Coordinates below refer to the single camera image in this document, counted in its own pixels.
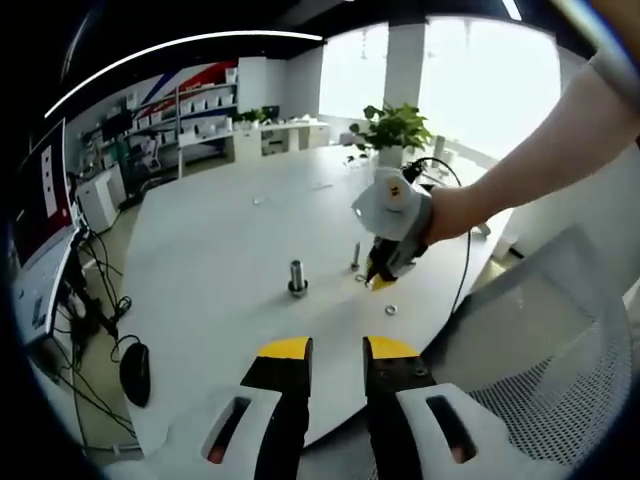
desk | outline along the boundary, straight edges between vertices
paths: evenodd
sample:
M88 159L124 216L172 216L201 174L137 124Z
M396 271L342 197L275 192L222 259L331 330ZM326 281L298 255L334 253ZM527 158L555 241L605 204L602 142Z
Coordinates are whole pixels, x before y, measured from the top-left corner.
M215 142L217 140L226 139L228 141L227 146L233 149L234 161L238 158L243 160L253 160L262 156L261 136L263 132L273 132L278 130L287 130L288 135L288 152L296 152L300 150L300 129L311 130L317 127L318 129L329 128L328 123L324 122L290 122L273 125L261 125L258 128L249 130L237 130L233 132L223 132L213 135L196 135L195 132L187 132L178 136L178 178L182 178L184 174L184 158L182 150L192 145L207 144ZM313 142L307 140L306 147L315 146Z
M376 292L349 269L372 244L351 203L372 181L371 162L345 159L353 147L272 155L163 185L142 204L127 252L122 293L133 306L118 324L150 348L151 396L128 405L145 453L160 446L178 414L212 388L237 385L258 348L306 335L314 340L306 443L366 404L362 337L384 335L421 351L446 323L464 268L466 236L429 249L394 286ZM458 158L465 184L484 170ZM461 300L488 261L511 215L472 237ZM299 259L308 294L287 292ZM385 306L398 307L395 316Z
M11 285L11 299L24 345L53 333L55 294L77 234L71 226L53 235L40 247L39 258L21 270Z

white chair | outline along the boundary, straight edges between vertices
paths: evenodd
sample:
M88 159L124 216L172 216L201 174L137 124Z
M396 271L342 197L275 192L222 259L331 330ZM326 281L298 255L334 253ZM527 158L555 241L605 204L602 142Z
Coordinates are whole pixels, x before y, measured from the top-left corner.
M469 295L423 353L507 424L537 460L575 467L608 431L631 386L620 292L578 227Z

ceiling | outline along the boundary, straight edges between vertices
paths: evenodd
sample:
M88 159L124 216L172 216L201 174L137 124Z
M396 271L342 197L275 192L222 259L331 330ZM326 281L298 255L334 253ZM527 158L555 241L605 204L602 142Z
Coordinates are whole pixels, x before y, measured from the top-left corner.
M558 43L588 56L590 45L548 0L516 0L523 21L556 34ZM169 40L225 30L274 29L323 37L381 21L421 21L428 14L480 15L509 20L500 0L23 0L9 40L10 102L18 117L18 151L27 134L51 125L43 114L79 82L131 53ZM265 55L291 58L317 44L308 40L242 37L198 41L145 55L120 66L71 97L58 115L73 117L135 81L183 66Z

black cable bundle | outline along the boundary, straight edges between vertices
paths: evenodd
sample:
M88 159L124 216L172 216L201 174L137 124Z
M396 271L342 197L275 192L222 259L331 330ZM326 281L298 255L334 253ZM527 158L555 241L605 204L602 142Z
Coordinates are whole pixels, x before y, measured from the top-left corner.
M57 378L59 380L62 380L62 382L65 383L73 391L74 396L79 396L80 398L85 400L87 403L92 405L94 408L96 408L97 410L100 410L102 413L107 415L111 420L113 420L115 423L120 425L124 430L126 430L127 433L129 433L129 435L131 435L133 438L136 438L136 434L133 431L133 426L131 424L131 420L129 420L129 419L125 418L125 417L122 417L121 415L118 415L113 410L111 410L111 407L109 407L107 402L105 402L102 398L100 398L100 396L91 387L91 385L89 384L87 379L84 378L84 376L80 373L78 365L76 365L75 363L72 363L69 360L69 357L67 357L67 354L65 353L64 349L62 348L62 346L58 343L58 341L56 339L54 339L53 343L58 348L58 350L60 351L60 353L62 354L64 360L67 363L66 366L63 366L60 369L61 371L58 373ZM82 382L87 386L87 388L89 389L91 394L96 398L97 402L94 401L91 397L89 397L85 393L83 393L80 390L78 390L74 385L71 384L71 382L69 382L66 378L64 378L64 376L62 376L62 374L61 374L62 370L71 370L73 373L75 373L75 375L78 378L80 378L80 380L82 380ZM84 432L82 432L82 424L81 424L80 421L78 421L78 423L80 424L80 430L81 430L82 436L84 437Z
M104 252L104 261L100 260L98 254L96 253L93 245L90 240L97 239L102 246L102 250ZM104 240L100 238L100 236L94 232L93 230L89 230L89 235L87 237L87 241L85 245L81 247L82 251L91 256L96 262L96 266L98 268L98 272L100 272L100 278L102 279L102 283L104 284L104 288L107 292L107 296L109 297L109 303L111 304L111 308L113 309L113 316L110 320L115 325L122 316L129 311L131 308L131 297L123 296L118 298L118 294L116 293L116 289L113 286L113 282L109 277L109 270L114 271L116 274L122 276L122 272L120 272L117 268L109 263L109 252L107 251L107 246L104 244Z
M458 186L462 187L462 182L458 178L458 175L456 175L456 172L454 172L453 169L449 165L447 165L445 162L435 157L419 158L418 160L405 165L402 168L402 174L404 178L407 180L407 182L413 183L416 179L418 179L422 174L422 172L424 172L425 167L427 165L427 161L429 160L431 160L432 162L436 162L437 164L442 165L447 170L449 170L449 172L451 172L451 174L456 179L456 182L458 182ZM470 256L471 256L471 230L467 232L467 255L464 262L464 270L462 272L462 279L460 280L460 285L458 286L458 292L456 293L456 298L453 301L453 306L451 307L451 313L449 314L449 318L453 316L453 312L455 312L456 305L458 304L458 300L460 299L460 293L462 293L462 287L464 286L464 281L467 278L467 271L469 270Z

white round table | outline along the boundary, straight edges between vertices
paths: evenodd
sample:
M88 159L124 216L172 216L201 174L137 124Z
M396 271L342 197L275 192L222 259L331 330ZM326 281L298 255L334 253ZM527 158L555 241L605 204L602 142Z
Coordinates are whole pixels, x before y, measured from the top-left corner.
M234 163L149 192L141 207L121 293L133 306L118 324L148 345L151 397L129 404L144 453L172 420L219 385L240 383L257 350L276 339L313 338L306 444L366 404L362 338L383 335L423 350L449 318L466 237L430 248L394 286L373 293L349 269L356 242L365 262L372 235L351 210L371 182L369 162L324 147ZM484 172L458 158L463 183ZM489 259L510 212L474 235L461 299ZM298 259L308 294L287 291ZM395 316L385 313L397 306Z

